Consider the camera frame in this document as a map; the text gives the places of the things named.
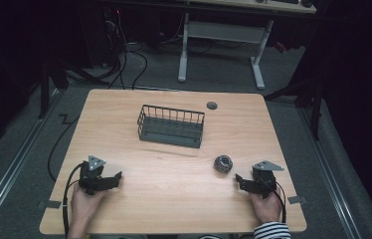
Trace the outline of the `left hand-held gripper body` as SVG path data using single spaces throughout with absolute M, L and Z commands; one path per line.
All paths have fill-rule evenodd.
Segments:
M 95 195 L 99 191 L 107 189 L 107 183 L 115 181 L 113 177 L 102 177 L 103 166 L 105 161 L 93 155 L 90 155 L 87 161 L 81 166 L 80 188 L 88 195 Z

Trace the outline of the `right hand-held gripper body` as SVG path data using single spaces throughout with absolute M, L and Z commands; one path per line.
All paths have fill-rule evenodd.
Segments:
M 283 171 L 283 167 L 267 160 L 254 164 L 252 168 L 253 179 L 243 180 L 243 189 L 267 198 L 271 192 L 277 190 L 275 171 Z

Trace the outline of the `steel wool scouring ball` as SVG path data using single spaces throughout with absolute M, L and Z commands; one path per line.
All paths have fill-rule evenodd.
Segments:
M 228 173 L 233 168 L 233 161 L 228 155 L 219 155 L 214 160 L 214 168 L 221 173 Z

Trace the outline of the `dark wire basket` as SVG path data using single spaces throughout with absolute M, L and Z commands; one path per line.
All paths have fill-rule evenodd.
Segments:
M 202 112 L 143 105 L 138 119 L 140 140 L 199 148 L 205 114 Z

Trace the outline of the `person's right hand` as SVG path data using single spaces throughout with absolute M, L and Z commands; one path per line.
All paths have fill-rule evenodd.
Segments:
M 275 193 L 271 192 L 266 198 L 255 193 L 250 193 L 249 196 L 260 224 L 279 222 L 282 206 Z

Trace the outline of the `person's left hand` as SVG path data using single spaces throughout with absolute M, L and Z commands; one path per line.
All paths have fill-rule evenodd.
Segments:
M 72 219 L 73 225 L 84 225 L 86 228 L 92 221 L 101 200 L 107 195 L 107 191 L 99 191 L 95 195 L 86 194 L 78 185 L 74 187 L 72 196 Z

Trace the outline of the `black metal stand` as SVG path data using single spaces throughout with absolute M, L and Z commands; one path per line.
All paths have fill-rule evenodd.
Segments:
M 306 49 L 293 72 L 288 85 L 276 92 L 265 96 L 266 101 L 271 101 L 281 96 L 295 96 L 294 104 L 297 108 L 311 107 L 310 132 L 319 140 L 318 125 L 320 118 L 321 78 L 317 73 L 316 55 Z
M 104 81 L 99 80 L 93 75 L 87 73 L 81 68 L 70 64 L 61 58 L 47 58 L 42 65 L 42 78 L 40 80 L 41 104 L 39 118 L 42 120 L 50 108 L 50 83 L 52 80 L 58 90 L 65 90 L 69 86 L 69 80 L 66 76 L 66 70 L 70 70 L 83 79 L 98 85 L 105 85 Z

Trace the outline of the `white-framed wooden desk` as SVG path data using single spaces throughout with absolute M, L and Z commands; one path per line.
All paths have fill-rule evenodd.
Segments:
M 316 8 L 305 8 L 300 4 L 287 4 L 272 0 L 186 0 L 185 4 L 207 4 L 209 6 L 238 7 L 240 10 L 261 10 L 263 13 L 315 14 Z M 210 22 L 209 20 L 191 20 L 189 14 L 184 14 L 182 53 L 179 62 L 178 81 L 187 79 L 188 41 L 190 38 L 221 40 L 237 43 L 257 44 L 256 54 L 250 57 L 256 86 L 259 90 L 265 88 L 261 73 L 260 61 L 275 20 L 270 17 L 264 27 L 245 26 L 243 24 L 227 24 Z

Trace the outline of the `metal floor rail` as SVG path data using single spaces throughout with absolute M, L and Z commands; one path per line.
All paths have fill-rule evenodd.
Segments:
M 0 138 L 0 207 L 21 172 L 29 151 L 65 90 L 52 90 L 50 105 L 40 113 L 41 96 L 34 93 Z
M 331 167 L 327 161 L 327 157 L 323 151 L 321 143 L 313 136 L 310 127 L 310 119 L 307 115 L 307 112 L 305 110 L 298 110 L 297 113 L 302 121 L 306 133 L 308 134 L 312 147 L 315 150 L 316 159 L 319 163 L 325 186 L 329 192 L 335 211 L 337 212 L 347 238 L 362 239 L 360 231 L 355 223 L 352 213 L 350 212 L 347 200 L 344 198 L 339 184 L 337 183 L 333 171 L 331 170 Z

